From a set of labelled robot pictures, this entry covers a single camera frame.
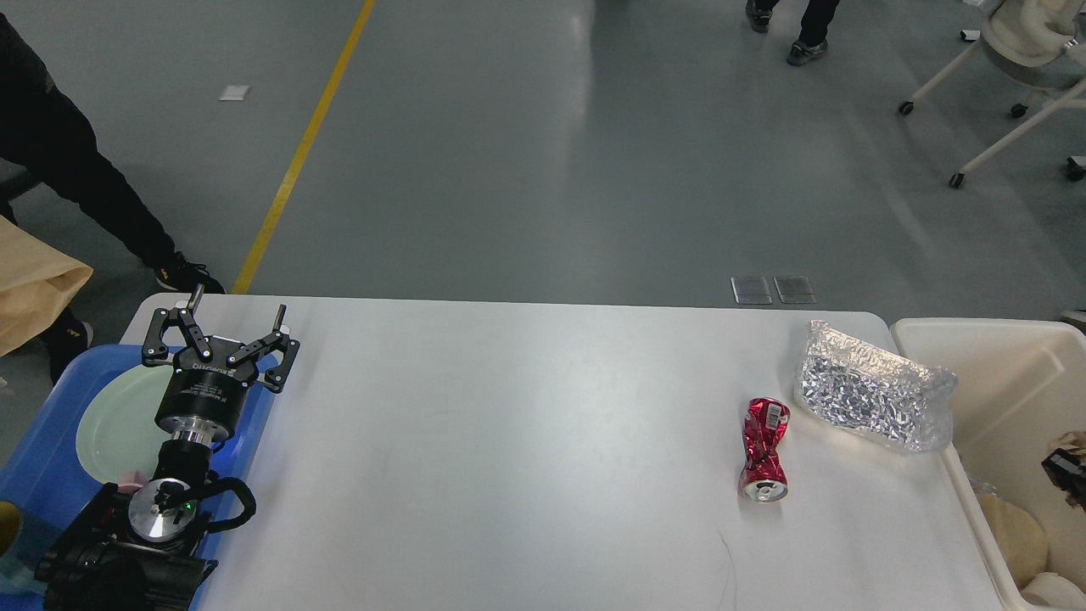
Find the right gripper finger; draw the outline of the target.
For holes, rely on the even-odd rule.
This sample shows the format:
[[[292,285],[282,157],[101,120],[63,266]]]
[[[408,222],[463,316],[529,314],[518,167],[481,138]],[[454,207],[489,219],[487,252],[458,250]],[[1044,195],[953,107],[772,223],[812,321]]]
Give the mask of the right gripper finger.
[[[1059,491],[1066,492],[1066,502],[1085,509],[1085,468],[1068,450],[1055,450],[1041,461],[1041,468]]]

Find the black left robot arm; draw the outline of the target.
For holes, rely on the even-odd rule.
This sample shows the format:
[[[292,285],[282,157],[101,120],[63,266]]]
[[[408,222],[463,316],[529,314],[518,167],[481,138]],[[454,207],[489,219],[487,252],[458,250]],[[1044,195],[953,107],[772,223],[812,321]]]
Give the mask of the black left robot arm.
[[[43,553],[35,577],[47,610],[186,610],[218,565],[199,557],[202,542],[256,514],[244,480],[212,463],[237,436],[249,392],[282,391],[301,345],[285,305],[263,338],[207,335],[195,321],[203,294],[152,315],[141,362],[171,368],[153,418],[167,437],[147,483],[102,485]]]

